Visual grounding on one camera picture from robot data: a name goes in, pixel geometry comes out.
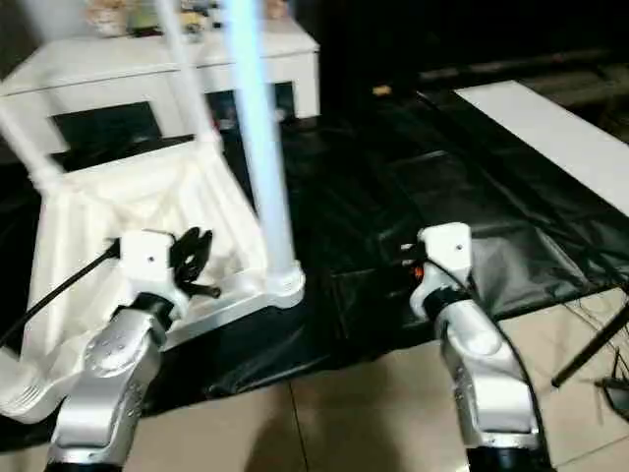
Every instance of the tiled floor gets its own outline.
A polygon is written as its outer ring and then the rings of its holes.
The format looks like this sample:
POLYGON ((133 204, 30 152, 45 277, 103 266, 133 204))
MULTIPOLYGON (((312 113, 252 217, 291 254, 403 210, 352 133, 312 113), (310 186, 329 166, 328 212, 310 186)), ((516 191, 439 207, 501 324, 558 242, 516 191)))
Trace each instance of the tiled floor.
MULTIPOLYGON (((583 306, 604 321, 624 295, 583 306)), ((590 380, 606 374, 603 350, 562 389, 552 373, 592 329, 563 307, 505 324, 538 389, 553 463, 560 472, 623 470, 629 424, 614 416, 590 380)), ((45 447, 0 456, 0 471, 41 471, 45 447)), ((434 343, 343 372, 322 373, 143 420, 129 472, 463 472, 450 380, 434 343)))

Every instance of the white robotic arm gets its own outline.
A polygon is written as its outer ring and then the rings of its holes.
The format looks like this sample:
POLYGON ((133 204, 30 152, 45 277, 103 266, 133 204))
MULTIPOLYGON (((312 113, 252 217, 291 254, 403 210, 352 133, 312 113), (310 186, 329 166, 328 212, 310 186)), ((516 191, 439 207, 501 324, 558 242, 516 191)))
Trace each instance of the white robotic arm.
POLYGON ((433 323, 441 341, 471 470, 552 470, 521 359, 467 287, 470 227, 434 226, 418 240, 417 263, 424 265, 424 275, 411 307, 433 323))

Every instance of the black cable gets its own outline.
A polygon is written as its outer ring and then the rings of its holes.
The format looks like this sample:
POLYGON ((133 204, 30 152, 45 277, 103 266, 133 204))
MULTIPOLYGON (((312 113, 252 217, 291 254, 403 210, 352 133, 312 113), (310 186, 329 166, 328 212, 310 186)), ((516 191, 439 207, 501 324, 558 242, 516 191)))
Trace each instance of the black cable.
POLYGON ((91 263, 83 267, 74 275, 63 281, 54 290, 44 296, 41 300, 35 303, 26 313, 19 317, 7 331, 0 336, 0 348, 4 347, 7 341, 13 336, 22 326, 29 322, 29 320, 39 313, 46 305, 57 298, 63 291, 67 290, 79 279, 85 277, 88 273, 100 266, 107 259, 120 256, 120 243, 116 240, 103 254, 94 259, 91 263))
MULTIPOLYGON (((449 269, 447 269, 442 264, 438 263, 437 261, 429 257, 426 257, 426 262, 431 264, 432 266, 435 266, 436 268, 441 270, 443 273, 445 273, 448 277, 452 279, 453 282, 455 282, 458 285, 458 287, 461 290, 463 290, 467 295, 469 295, 470 298, 472 298, 472 300, 474 300, 474 302, 477 305, 479 305, 479 307, 482 306, 481 303, 479 302, 477 294, 474 291, 472 291, 470 287, 468 287, 459 277, 457 277, 449 269)), ((550 453, 549 453, 550 449, 548 448, 546 431, 545 431, 545 427, 543 426, 542 410, 540 408, 540 403, 538 402, 538 396, 536 395, 535 390, 533 388, 533 380, 531 379, 531 376, 529 375, 529 372, 527 371, 527 368, 524 364, 524 360, 522 358, 522 355, 520 354, 520 351, 518 351, 518 349, 515 347, 513 342, 511 342, 511 339, 504 332, 500 324, 494 318, 490 316, 487 316, 487 317, 489 318, 493 326, 496 328, 496 330, 502 335, 502 338, 505 340, 505 342, 509 345, 509 347, 511 348, 511 351, 513 352, 513 356, 516 359, 516 362, 519 364, 520 369, 522 369, 524 380, 529 386, 529 392, 531 393, 531 398, 533 401, 533 410, 536 416, 536 420, 538 422, 539 437, 540 437, 542 452, 544 454, 544 460, 547 461, 547 464, 549 465, 550 464, 550 453)))

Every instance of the white table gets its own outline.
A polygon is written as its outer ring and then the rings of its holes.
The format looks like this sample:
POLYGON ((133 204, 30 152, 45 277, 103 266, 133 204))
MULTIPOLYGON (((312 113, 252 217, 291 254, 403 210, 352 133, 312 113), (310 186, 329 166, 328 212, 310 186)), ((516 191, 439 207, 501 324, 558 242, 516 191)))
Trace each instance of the white table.
MULTIPOLYGON (((318 115, 316 42, 292 19, 266 21, 262 38, 269 81, 293 84, 298 118, 318 115)), ((204 92, 234 88, 223 29, 188 47, 204 92)), ((5 80, 0 98, 46 152, 68 148, 49 117, 139 101, 168 138, 193 129, 174 93, 175 71, 163 36, 73 37, 40 47, 5 80)))
POLYGON ((457 93, 629 215, 629 147, 517 82, 457 93))

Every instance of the black plastic sheet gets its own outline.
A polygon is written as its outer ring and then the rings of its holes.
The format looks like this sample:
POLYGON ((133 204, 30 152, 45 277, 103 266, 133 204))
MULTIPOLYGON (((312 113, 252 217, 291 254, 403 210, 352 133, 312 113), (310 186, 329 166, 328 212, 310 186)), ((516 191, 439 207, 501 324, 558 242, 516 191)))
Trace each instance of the black plastic sheet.
MULTIPOLYGON (((234 135, 224 139, 227 160, 250 196, 242 144, 234 135)), ((282 140, 306 299, 290 310, 263 309, 166 352, 145 414, 430 340, 430 326, 410 312, 415 282, 400 252, 426 226, 472 226, 474 283, 485 309, 501 319, 629 277, 629 218, 453 93, 387 98, 351 120, 287 124, 282 140)), ((98 161, 175 141, 123 144, 124 152, 113 147, 98 161)), ((77 168, 85 162, 80 154, 58 157, 77 168)), ((6 326, 25 307, 38 203, 32 189, 16 187, 0 207, 8 228, 0 251, 24 259, 12 267, 16 277, 5 293, 12 307, 6 326)), ((0 448, 44 441, 51 425, 2 419, 0 448)))

